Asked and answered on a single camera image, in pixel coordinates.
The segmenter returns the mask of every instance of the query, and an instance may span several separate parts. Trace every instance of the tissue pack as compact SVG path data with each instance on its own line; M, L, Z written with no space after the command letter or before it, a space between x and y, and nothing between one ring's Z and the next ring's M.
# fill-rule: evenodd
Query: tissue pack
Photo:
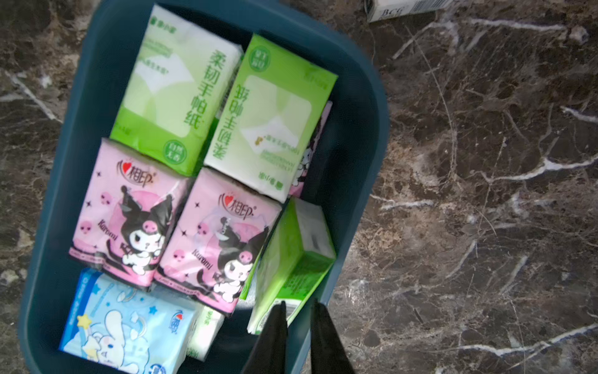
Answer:
M336 259L320 206L292 197L255 272L255 307L247 331L259 334L274 305L290 324Z
M284 202L336 79L254 35L205 164Z
M196 318L189 300L148 294L86 269L60 350L129 374L176 373Z
M309 170L309 165L312 163L313 153L316 151L316 147L318 146L318 142L322 136L322 131L324 131L324 125L326 125L331 108L332 102L329 101L326 103L324 111L322 111L318 125L313 131L312 138L309 140L309 145L303 152L301 162L299 163L299 167L295 172L295 179L293 179L293 183L291 184L291 189L289 191L291 196L301 197L303 185L305 184L305 178L307 177L307 171Z
M196 174L241 56L240 46L154 5L110 137Z
M189 344L187 345L187 356L205 361L212 342L216 338L216 334L218 334L218 330L220 330L223 322L223 314L202 305L199 316L197 317L195 331L191 334Z
M203 168L155 280L230 315L280 205Z
M149 287L187 185L158 162L102 139L69 254Z

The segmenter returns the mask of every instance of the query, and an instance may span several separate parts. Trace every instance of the cardboard box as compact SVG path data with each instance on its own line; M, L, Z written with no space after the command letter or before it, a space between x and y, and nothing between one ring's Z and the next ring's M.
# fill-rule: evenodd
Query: cardboard box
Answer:
M368 22L445 8L453 0L365 0Z

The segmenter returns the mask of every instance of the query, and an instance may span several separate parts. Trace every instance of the marble floor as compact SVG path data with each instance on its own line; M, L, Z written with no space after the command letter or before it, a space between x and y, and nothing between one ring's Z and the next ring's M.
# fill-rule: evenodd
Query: marble floor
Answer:
M97 0L0 4L0 367ZM598 2L377 23L290 0L380 72L390 139L329 309L356 372L598 373Z

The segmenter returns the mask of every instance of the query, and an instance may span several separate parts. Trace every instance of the teal plastic bin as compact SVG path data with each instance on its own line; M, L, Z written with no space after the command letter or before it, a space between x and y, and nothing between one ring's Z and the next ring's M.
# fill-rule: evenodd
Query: teal plastic bin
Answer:
M56 151L21 305L19 338L34 374L117 373L58 350L82 266L68 248L100 138L110 134L152 0L105 0L89 27ZM327 303L343 267L388 140L384 88L370 62L346 37L273 1L165 0L160 5L246 47L252 33L338 74L334 102L303 199L322 205L338 259L313 298ZM300 373L309 351L310 308L289 329L287 373ZM188 358L179 373L239 373L255 343L250 311L224 323L208 360Z

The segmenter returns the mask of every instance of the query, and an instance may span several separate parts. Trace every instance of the green tissue pack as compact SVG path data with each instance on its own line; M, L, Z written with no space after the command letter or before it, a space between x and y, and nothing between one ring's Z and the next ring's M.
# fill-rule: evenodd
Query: green tissue pack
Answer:
M280 202L337 76L254 35L204 164Z
M110 138L195 175L242 54L239 45L154 5Z
M286 303L293 322L336 259L320 206L292 197L255 273L255 307L247 332L259 334L274 305Z

